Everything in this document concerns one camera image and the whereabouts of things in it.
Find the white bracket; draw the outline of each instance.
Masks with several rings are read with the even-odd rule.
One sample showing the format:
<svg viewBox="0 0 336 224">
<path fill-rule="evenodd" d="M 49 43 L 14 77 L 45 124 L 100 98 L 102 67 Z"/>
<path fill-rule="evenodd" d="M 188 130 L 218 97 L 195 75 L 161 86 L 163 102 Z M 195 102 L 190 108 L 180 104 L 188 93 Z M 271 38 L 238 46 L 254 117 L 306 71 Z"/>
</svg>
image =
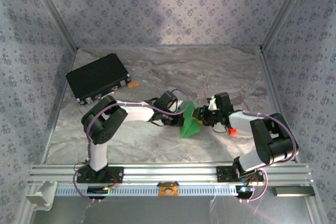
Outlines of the white bracket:
<svg viewBox="0 0 336 224">
<path fill-rule="evenodd" d="M 49 211 L 52 208 L 56 194 L 57 181 L 43 181 L 42 186 L 34 194 L 26 198 L 34 205 L 34 210 Z"/>
</svg>

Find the black electronic enclosure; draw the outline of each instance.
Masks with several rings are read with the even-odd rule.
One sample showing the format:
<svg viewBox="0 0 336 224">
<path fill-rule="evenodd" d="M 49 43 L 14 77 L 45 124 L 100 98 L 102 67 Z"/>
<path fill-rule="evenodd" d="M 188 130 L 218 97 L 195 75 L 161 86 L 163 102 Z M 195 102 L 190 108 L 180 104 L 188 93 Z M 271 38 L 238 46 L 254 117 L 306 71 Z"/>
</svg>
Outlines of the black electronic enclosure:
<svg viewBox="0 0 336 224">
<path fill-rule="evenodd" d="M 131 81 L 130 74 L 116 54 L 110 54 L 69 72 L 67 80 L 81 105 L 100 99 Z"/>
</svg>

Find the small orange object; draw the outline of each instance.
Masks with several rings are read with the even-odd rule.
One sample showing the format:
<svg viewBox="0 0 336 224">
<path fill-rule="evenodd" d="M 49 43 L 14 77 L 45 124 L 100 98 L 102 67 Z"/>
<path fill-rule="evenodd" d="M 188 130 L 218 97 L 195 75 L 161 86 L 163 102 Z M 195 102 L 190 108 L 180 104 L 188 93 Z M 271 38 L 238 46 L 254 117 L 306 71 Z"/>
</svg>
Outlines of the small orange object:
<svg viewBox="0 0 336 224">
<path fill-rule="evenodd" d="M 229 130 L 229 135 L 230 135 L 230 136 L 234 136 L 234 135 L 237 134 L 237 130 L 236 130 L 236 129 L 228 128 L 228 130 Z"/>
<path fill-rule="evenodd" d="M 140 81 L 130 81 L 129 83 L 127 83 L 127 87 L 129 89 L 133 89 L 140 86 Z"/>
</svg>

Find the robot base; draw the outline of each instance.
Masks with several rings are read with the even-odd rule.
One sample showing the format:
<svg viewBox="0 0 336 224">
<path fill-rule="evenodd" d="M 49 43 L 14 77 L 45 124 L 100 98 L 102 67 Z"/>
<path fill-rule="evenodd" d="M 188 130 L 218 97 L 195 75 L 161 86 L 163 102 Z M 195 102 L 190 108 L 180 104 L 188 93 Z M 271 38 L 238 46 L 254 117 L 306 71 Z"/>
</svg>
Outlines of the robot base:
<svg viewBox="0 0 336 224">
<path fill-rule="evenodd" d="M 107 165 L 103 169 L 96 172 L 88 165 L 78 172 L 77 183 L 119 184 L 122 183 L 123 175 L 123 167 L 113 167 Z"/>
</svg>

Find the robotic arm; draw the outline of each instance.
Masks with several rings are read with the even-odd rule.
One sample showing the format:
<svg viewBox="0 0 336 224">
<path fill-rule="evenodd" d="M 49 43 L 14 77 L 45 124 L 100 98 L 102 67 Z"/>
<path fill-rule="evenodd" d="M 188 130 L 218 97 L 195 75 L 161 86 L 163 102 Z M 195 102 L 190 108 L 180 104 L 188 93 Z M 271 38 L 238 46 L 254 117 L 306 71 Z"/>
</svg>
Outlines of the robotic arm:
<svg viewBox="0 0 336 224">
<path fill-rule="evenodd" d="M 227 128 L 253 135 L 256 149 L 234 159 L 233 168 L 237 171 L 238 178 L 255 172 L 257 168 L 287 161 L 298 154 L 297 143 L 291 139 L 288 129 L 286 132 L 285 128 L 288 126 L 281 114 L 260 117 L 235 111 L 228 93 L 216 94 L 208 102 L 209 105 L 196 108 L 193 112 L 193 117 L 204 126 L 213 127 L 220 123 Z M 107 166 L 107 141 L 123 122 L 146 121 L 156 124 L 161 121 L 163 125 L 183 126 L 182 113 L 174 113 L 181 104 L 182 101 L 170 91 L 166 91 L 160 98 L 141 103 L 124 103 L 116 101 L 112 96 L 105 97 L 81 120 L 84 131 L 92 139 L 89 150 L 90 168 L 99 172 Z"/>
</svg>

